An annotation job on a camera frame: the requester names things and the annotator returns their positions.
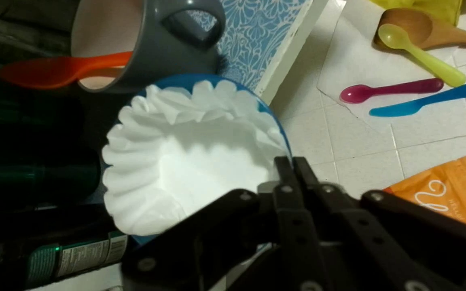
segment blue plastic spoon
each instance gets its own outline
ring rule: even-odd
[[[372,108],[368,111],[370,116],[383,116],[383,117],[391,117],[391,116],[406,116],[417,113],[422,106],[430,104],[430,103],[438,103],[438,101],[446,101],[446,100],[456,100],[456,98],[466,98],[466,83],[443,90],[423,98],[404,101],[404,103],[396,103],[389,106],[378,106]]]

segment white paper coffee filter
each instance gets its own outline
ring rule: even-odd
[[[234,187],[276,179],[289,155],[270,113],[229,80],[148,85],[118,113],[101,155],[105,206],[127,234],[158,234]]]

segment orange plastic item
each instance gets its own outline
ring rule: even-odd
[[[98,54],[90,58],[33,58],[9,62],[0,69],[0,77],[29,88],[58,88],[85,75],[116,75],[113,66],[124,66],[130,51]]]
[[[385,190],[466,223],[466,156],[417,172]]]

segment pink plastic spoon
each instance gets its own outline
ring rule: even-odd
[[[443,87],[443,80],[438,77],[393,83],[393,85],[385,85],[385,87],[368,87],[363,83],[355,83],[355,85],[346,87],[341,92],[341,100],[346,103],[362,103],[372,95],[436,92],[441,87]]]

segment yellow cup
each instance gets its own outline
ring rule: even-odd
[[[462,0],[372,0],[378,6],[388,7],[414,7],[436,17],[451,25],[457,25]]]

